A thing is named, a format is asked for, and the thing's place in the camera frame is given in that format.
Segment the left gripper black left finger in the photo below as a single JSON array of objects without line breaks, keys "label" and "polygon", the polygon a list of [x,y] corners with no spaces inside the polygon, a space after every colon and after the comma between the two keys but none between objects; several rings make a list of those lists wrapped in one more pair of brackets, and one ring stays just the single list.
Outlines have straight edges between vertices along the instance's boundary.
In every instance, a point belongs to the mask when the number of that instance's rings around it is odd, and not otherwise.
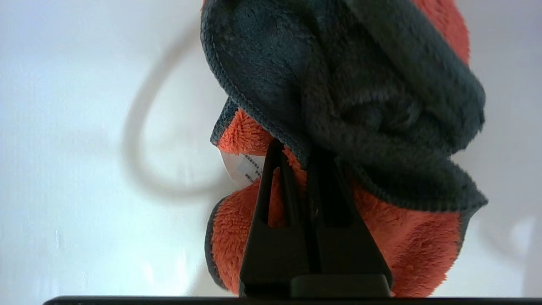
[{"label": "left gripper black left finger", "polygon": [[[284,227],[270,227],[269,208],[274,172],[279,169]],[[290,283],[308,274],[310,264],[301,216],[298,184],[283,152],[272,141],[265,157],[259,193],[239,276],[241,297],[290,297]]]}]

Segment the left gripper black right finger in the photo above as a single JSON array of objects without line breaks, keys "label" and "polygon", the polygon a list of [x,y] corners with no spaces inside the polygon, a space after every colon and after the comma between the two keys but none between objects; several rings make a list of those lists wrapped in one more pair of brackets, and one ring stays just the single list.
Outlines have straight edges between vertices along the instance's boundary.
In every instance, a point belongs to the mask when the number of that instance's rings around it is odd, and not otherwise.
[{"label": "left gripper black right finger", "polygon": [[381,251],[356,208],[335,157],[316,149],[307,168],[307,205],[318,271],[391,278]]}]

